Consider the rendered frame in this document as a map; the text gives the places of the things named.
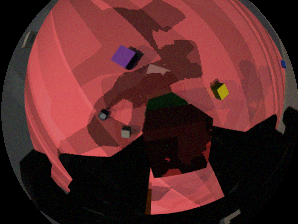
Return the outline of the purple cube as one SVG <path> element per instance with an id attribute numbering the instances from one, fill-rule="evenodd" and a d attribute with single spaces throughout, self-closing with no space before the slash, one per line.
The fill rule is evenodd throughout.
<path id="1" fill-rule="evenodd" d="M 110 60 L 113 60 L 114 63 L 120 64 L 121 67 L 124 67 L 125 69 L 130 69 L 134 61 L 137 59 L 138 55 L 136 55 L 136 52 L 130 51 L 130 48 L 128 49 L 122 44 L 117 48 L 117 51 L 113 53 L 113 56 L 110 57 Z"/>

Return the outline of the small blue block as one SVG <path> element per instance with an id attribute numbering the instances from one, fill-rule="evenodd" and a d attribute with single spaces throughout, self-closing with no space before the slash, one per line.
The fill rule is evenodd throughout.
<path id="1" fill-rule="evenodd" d="M 281 65 L 282 65 L 282 68 L 286 68 L 286 61 L 285 60 L 281 60 Z"/>

